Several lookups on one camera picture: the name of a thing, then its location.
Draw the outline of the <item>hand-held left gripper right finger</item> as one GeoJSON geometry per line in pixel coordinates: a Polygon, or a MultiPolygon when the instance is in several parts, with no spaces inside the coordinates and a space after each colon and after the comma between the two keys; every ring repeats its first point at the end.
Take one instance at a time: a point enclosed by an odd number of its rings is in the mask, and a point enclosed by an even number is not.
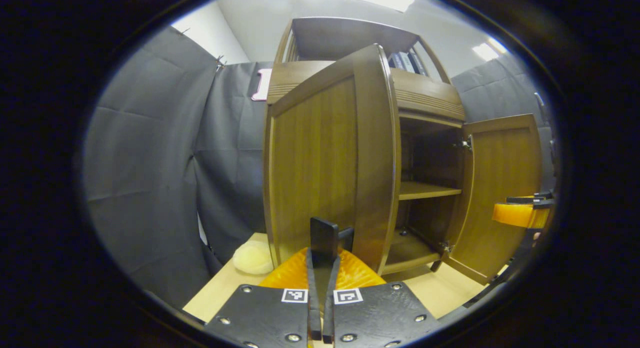
{"type": "Polygon", "coordinates": [[[334,261],[323,319],[334,348],[398,348],[441,327],[407,284],[385,281],[347,250],[334,261]]]}

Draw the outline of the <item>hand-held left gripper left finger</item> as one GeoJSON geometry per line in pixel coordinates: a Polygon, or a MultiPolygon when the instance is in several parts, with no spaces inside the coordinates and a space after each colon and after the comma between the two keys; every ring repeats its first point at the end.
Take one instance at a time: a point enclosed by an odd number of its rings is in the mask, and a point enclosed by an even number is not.
{"type": "Polygon", "coordinates": [[[322,339],[311,251],[304,248],[258,285],[240,284],[205,325],[237,348],[311,348],[322,339]]]}

